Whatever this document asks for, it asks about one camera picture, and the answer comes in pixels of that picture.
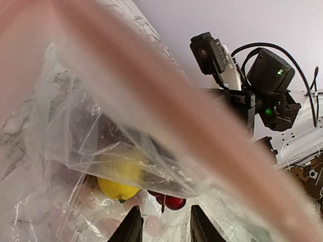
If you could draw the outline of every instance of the clear plastic bag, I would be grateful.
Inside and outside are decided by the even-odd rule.
[[[30,153],[26,161],[27,176],[13,174],[0,185],[1,191],[10,188],[2,194],[1,214],[13,221],[3,227],[4,240],[84,239],[74,237],[76,220],[71,215],[77,211],[73,205],[83,172],[121,180],[120,174],[110,172],[114,163],[122,163],[116,159],[120,156],[149,173],[144,182],[123,175],[128,184],[183,197],[216,187],[221,193],[205,195],[210,199],[206,206],[217,211],[212,200],[223,201],[225,214],[213,216],[217,220],[219,215],[229,237],[249,234],[237,231],[239,225],[255,239],[323,240],[321,224],[311,219],[310,203],[300,191],[291,192],[291,180],[271,169],[266,153],[246,140],[235,117],[191,87],[178,68],[103,5],[90,0],[1,4],[4,115],[22,100],[21,93],[32,89],[43,67],[28,142],[36,154]],[[68,88],[55,79],[58,64],[69,70]],[[53,81],[60,86],[57,93]],[[60,96],[63,90],[67,93]],[[62,104],[51,106],[55,102]],[[104,123],[112,120],[129,140],[115,142],[115,150],[114,145],[99,147],[100,118]],[[135,159],[124,153],[132,149]],[[151,181],[154,176],[161,180]],[[223,193],[235,202],[223,199]],[[239,210],[237,204],[249,209]]]

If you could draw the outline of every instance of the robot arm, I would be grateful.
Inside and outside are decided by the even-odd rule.
[[[215,79],[208,90],[214,98],[224,97],[225,104],[241,117],[251,135],[257,114],[265,127],[273,131],[271,137],[264,137],[260,142],[266,143],[271,149],[279,168],[300,162],[304,164],[320,153],[323,148],[323,118],[321,120],[316,111],[316,120],[313,122],[312,92],[287,89],[295,70],[284,59],[268,49],[258,47],[247,56],[240,68],[233,56],[249,45],[231,54],[227,46],[212,38],[209,32],[193,37],[190,47],[201,71],[205,75],[213,75]],[[255,55],[256,60],[246,75],[245,65]],[[323,99],[317,97],[316,103],[323,108]]]

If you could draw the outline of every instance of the lemon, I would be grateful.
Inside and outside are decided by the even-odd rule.
[[[111,199],[119,200],[121,203],[124,203],[127,199],[135,196],[140,190],[140,188],[135,188],[99,177],[97,178],[97,181],[104,194]]]

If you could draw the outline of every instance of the cherry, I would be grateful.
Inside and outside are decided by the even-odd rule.
[[[150,191],[150,190],[147,190],[149,194],[153,195],[154,197],[159,197],[161,196],[160,193],[157,193],[157,192],[153,192],[153,191]]]
[[[171,210],[179,210],[186,204],[186,199],[166,196],[166,206]]]
[[[163,204],[164,203],[164,197],[165,195],[161,195],[161,196],[158,196],[156,197],[156,201],[159,203],[159,204]]]

